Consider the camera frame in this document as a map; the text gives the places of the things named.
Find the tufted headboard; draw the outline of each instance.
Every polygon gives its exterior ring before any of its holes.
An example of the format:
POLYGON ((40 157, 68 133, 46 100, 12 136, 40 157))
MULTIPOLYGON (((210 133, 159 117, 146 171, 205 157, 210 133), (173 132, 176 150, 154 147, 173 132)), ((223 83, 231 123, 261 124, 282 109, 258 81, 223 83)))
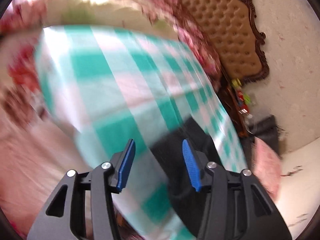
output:
POLYGON ((180 0, 208 34, 231 79, 253 82, 265 78, 269 67, 260 45, 252 0, 180 0))

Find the beige wallpaper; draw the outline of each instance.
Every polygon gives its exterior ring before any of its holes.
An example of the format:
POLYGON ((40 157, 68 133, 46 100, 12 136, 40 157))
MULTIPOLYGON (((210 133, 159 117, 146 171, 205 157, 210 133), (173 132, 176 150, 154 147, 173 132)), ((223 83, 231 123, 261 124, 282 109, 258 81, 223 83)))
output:
POLYGON ((320 137, 320 21, 307 0, 253 0, 256 25, 267 35, 270 76, 249 84, 253 113, 274 114, 286 130, 287 151, 320 137))

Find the checkered cloth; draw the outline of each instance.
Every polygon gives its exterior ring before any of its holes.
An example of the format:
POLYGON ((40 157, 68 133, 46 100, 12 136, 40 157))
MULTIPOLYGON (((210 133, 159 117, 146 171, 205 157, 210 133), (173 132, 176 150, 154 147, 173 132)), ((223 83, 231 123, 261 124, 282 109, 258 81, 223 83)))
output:
POLYGON ((36 67, 49 111, 74 127, 91 167, 135 140, 127 187, 113 200, 146 239, 194 238, 173 211, 166 178, 149 150, 190 115, 212 136, 227 170, 246 168, 229 116, 183 43, 109 27, 49 27, 36 67))

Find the ornate wooden trim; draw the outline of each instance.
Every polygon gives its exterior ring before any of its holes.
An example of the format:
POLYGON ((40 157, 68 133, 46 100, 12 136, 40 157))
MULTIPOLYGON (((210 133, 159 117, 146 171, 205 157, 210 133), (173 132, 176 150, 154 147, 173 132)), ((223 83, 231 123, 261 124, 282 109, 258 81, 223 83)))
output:
POLYGON ((242 83, 249 83, 249 82, 255 82, 257 80, 264 79, 269 75, 269 66, 267 63, 265 53, 260 49, 260 46, 265 44, 264 40, 266 38, 266 35, 265 33, 263 32, 260 33, 257 30, 257 27, 254 22, 254 19, 257 17, 257 14, 256 14, 256 9, 252 3, 252 0, 240 0, 240 1, 243 2, 249 9, 250 26, 253 31, 253 34, 256 36, 256 53, 262 65, 262 70, 258 74, 247 76, 242 79, 242 83))

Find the green and white checkered fabric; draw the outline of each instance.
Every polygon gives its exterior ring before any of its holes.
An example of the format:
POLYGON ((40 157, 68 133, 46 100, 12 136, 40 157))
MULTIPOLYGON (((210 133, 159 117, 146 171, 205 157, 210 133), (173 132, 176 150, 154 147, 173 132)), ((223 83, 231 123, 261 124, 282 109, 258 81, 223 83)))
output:
POLYGON ((227 170, 246 168, 229 116, 183 43, 109 27, 49 27, 36 67, 52 116, 76 128, 75 143, 91 167, 135 140, 127 187, 113 200, 146 239, 194 238, 173 211, 149 150, 190 115, 212 136, 227 170))

